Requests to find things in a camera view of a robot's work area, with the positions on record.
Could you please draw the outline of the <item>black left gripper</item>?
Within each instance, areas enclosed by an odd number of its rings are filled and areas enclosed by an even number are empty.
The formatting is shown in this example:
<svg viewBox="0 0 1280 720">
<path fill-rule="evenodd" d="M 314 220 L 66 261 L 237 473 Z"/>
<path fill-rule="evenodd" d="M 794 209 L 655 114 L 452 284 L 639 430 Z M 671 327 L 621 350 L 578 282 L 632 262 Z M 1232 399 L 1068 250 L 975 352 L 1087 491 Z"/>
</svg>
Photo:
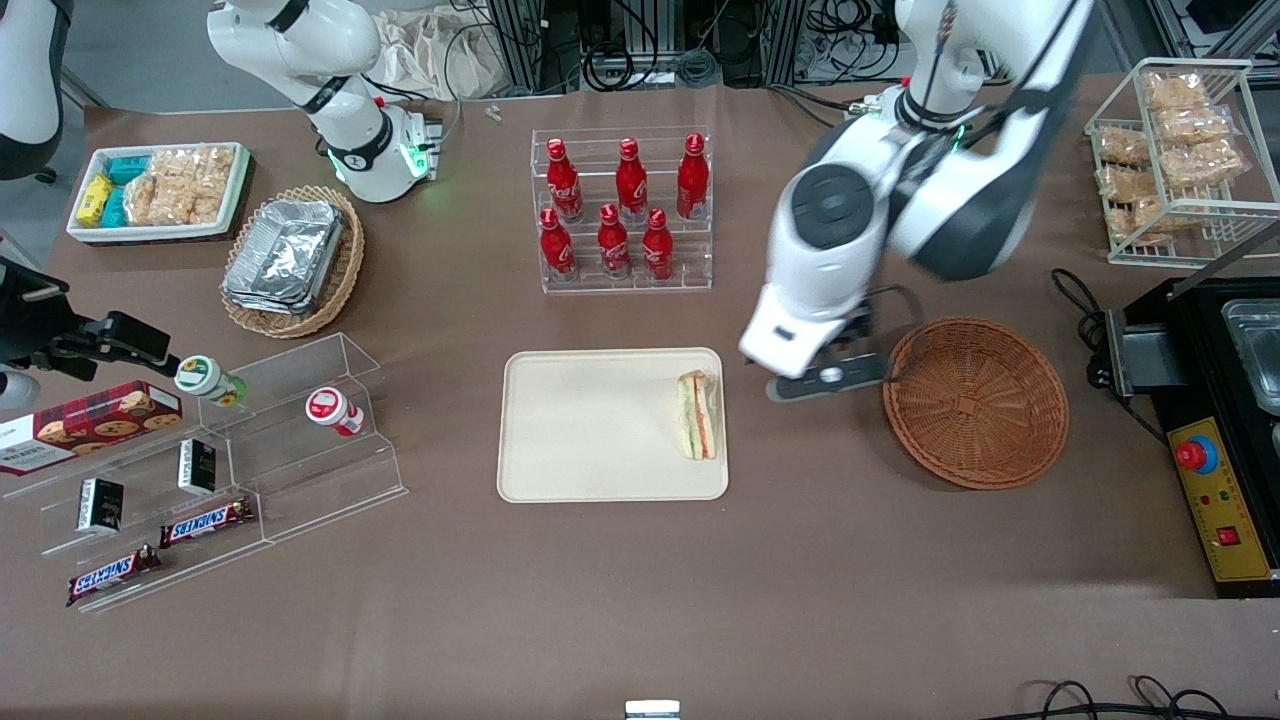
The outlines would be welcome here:
<svg viewBox="0 0 1280 720">
<path fill-rule="evenodd" d="M 869 347 L 874 311 L 861 302 L 814 359 L 818 377 L 882 377 L 883 356 Z"/>
</svg>

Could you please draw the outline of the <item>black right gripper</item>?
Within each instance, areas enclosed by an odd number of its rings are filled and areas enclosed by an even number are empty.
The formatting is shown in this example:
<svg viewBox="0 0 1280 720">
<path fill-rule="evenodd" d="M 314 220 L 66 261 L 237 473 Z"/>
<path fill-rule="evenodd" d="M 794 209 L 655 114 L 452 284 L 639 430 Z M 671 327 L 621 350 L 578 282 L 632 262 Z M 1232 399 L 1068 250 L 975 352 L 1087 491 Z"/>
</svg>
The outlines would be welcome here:
<svg viewBox="0 0 1280 720">
<path fill-rule="evenodd" d="M 177 375 L 170 336 L 134 316 L 110 311 L 97 323 L 76 313 L 69 286 L 3 259 L 1 361 L 4 368 L 58 372 L 90 382 L 102 363 L 125 363 L 159 375 Z"/>
</svg>

